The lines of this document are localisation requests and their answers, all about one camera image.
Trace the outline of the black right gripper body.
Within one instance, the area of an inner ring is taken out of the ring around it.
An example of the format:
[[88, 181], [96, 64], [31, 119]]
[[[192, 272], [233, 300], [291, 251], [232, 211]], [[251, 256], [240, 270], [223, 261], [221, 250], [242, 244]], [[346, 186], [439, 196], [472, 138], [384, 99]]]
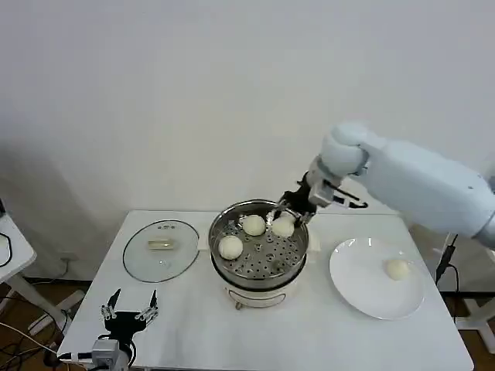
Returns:
[[309, 201], [311, 186], [307, 182], [308, 172], [297, 182], [299, 188], [296, 191], [285, 191], [283, 201], [287, 208], [299, 214], [313, 214], [314, 205]]

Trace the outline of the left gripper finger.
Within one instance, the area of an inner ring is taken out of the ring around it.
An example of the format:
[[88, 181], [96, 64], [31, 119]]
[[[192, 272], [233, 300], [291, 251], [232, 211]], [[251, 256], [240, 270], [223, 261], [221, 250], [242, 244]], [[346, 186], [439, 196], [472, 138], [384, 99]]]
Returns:
[[112, 296], [109, 297], [107, 304], [101, 306], [101, 314], [104, 319], [112, 319], [117, 317], [114, 308], [117, 304], [120, 293], [121, 289], [119, 288], [115, 293], [113, 293]]
[[141, 322], [151, 322], [158, 316], [158, 313], [159, 313], [159, 307], [158, 307], [157, 291], [153, 291], [152, 298], [149, 302], [148, 307], [143, 309], [141, 312], [139, 312], [135, 316], [135, 319]]

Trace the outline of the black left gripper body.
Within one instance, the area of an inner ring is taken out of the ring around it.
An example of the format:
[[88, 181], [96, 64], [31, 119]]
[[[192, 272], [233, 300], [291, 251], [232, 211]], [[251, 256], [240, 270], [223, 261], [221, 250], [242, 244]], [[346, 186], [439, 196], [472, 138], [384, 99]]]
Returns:
[[117, 311], [114, 317], [104, 320], [109, 338], [118, 341], [131, 341], [134, 335], [146, 328], [146, 320], [138, 312]]

